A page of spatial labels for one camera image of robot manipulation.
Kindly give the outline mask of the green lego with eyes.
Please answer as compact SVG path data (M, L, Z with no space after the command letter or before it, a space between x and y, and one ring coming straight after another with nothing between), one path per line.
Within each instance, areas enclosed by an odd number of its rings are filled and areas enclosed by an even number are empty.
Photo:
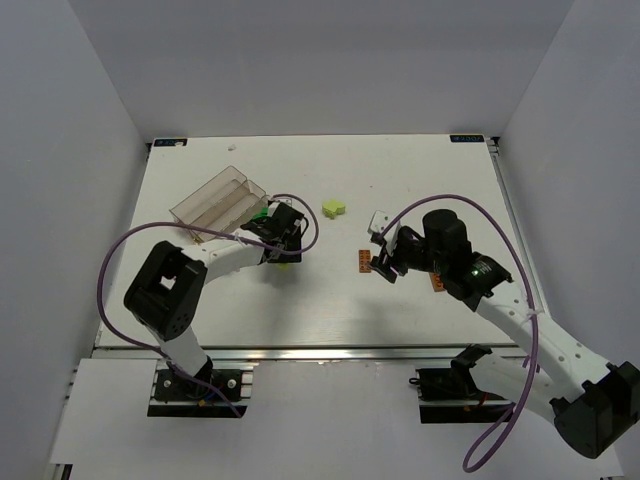
M269 219L269 209L267 207L262 208L256 215L254 215L251 219L252 222L256 222L258 224L264 224Z

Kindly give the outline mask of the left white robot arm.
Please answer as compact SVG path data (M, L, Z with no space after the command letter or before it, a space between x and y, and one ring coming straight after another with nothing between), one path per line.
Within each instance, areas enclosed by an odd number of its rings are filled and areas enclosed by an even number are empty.
M171 366L197 386L212 382L212 361L191 327L204 287L223 276L263 264L302 260L306 216L272 201L232 233L191 247L157 243L124 296L125 308L158 342Z

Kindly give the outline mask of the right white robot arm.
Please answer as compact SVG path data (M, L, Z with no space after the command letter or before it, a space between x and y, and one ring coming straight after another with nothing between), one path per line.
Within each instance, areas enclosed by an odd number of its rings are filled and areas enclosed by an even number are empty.
M368 232L380 246L371 268L390 283L411 270L439 276L444 290L513 340L528 357L528 374L490 348L467 347L451 370L468 390L518 401L551 423L578 454L596 459L639 421L639 370L591 351L548 314L530 307L512 275L473 250L455 212L438 209L422 234L376 211Z

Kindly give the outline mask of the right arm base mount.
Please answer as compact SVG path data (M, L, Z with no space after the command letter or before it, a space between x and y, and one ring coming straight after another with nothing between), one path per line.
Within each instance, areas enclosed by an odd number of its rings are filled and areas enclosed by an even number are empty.
M472 344L446 368L416 370L408 383L417 392L422 424L490 424L512 407L509 400L481 391L471 377L471 369L491 353L487 346Z

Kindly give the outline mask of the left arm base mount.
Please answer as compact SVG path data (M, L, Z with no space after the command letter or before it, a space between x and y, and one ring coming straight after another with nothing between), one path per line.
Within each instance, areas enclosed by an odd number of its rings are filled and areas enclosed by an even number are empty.
M219 390L202 386L176 374L160 363L155 371L147 407L151 418L240 419L248 408L253 371L243 368L214 368L211 383Z

